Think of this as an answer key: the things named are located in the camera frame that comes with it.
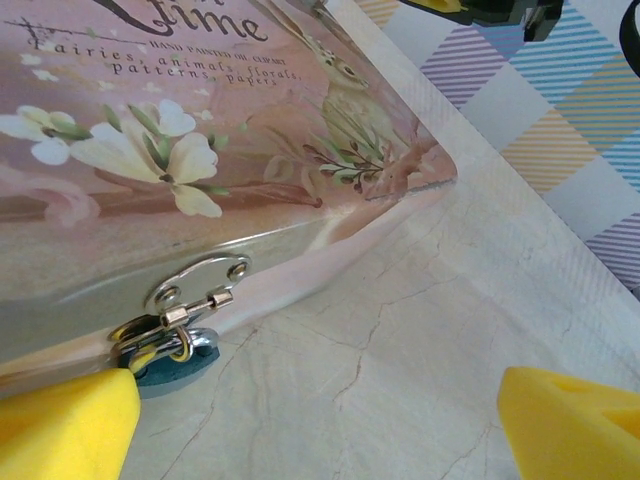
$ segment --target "cracked surface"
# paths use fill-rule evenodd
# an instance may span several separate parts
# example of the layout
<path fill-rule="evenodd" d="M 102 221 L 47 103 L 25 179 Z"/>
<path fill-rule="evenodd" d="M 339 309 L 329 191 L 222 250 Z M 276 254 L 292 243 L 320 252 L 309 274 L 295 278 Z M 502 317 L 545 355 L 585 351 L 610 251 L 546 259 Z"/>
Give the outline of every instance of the cracked surface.
<path fill-rule="evenodd" d="M 145 402 L 122 480 L 514 480 L 505 368 L 640 390 L 638 303 L 351 2 L 331 5 L 461 180 L 325 291 L 225 336 L 202 379 Z"/>

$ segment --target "metal clasp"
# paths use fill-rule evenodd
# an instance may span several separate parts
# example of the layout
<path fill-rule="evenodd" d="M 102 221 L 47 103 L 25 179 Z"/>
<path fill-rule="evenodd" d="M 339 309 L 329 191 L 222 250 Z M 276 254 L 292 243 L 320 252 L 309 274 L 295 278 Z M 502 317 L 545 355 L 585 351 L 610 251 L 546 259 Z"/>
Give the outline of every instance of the metal clasp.
<path fill-rule="evenodd" d="M 164 357 L 187 362 L 196 349 L 213 349 L 218 335 L 190 328 L 203 313 L 215 313 L 233 303 L 231 289 L 246 276 L 251 260 L 242 255 L 215 255 L 171 276 L 145 299 L 150 312 L 109 334 L 114 353 L 133 373 Z"/>

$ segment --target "blue rubber piece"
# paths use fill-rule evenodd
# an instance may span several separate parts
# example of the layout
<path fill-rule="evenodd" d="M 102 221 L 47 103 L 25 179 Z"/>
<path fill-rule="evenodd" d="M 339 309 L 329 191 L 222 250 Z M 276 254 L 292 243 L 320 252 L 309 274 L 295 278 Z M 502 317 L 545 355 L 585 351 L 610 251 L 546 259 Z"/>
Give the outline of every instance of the blue rubber piece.
<path fill-rule="evenodd" d="M 196 352 L 184 363 L 164 357 L 149 364 L 145 370 L 136 375 L 136 383 L 140 397 L 155 398 L 180 390 L 204 375 L 204 372 L 218 358 L 218 347 L 209 349 L 205 356 Z"/>

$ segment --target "yellow foam block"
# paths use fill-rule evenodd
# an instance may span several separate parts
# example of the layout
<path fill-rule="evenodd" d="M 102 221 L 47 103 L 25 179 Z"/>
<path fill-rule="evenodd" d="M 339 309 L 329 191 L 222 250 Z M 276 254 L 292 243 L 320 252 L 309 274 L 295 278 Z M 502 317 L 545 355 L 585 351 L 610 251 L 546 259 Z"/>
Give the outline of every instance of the yellow foam block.
<path fill-rule="evenodd" d="M 498 410 L 522 480 L 640 479 L 640 395 L 510 368 Z"/>
<path fill-rule="evenodd" d="M 2 480 L 116 480 L 140 415 L 129 370 L 0 401 Z"/>

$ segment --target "decorated tin lid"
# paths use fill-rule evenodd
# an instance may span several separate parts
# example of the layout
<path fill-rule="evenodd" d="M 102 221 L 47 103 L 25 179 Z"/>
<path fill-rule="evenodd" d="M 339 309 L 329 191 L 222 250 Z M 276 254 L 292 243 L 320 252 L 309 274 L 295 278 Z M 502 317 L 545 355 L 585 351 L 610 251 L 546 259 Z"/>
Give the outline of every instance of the decorated tin lid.
<path fill-rule="evenodd" d="M 204 254 L 264 270 L 456 177 L 322 7 L 6 0 L 0 35 L 9 356 L 144 313 Z"/>

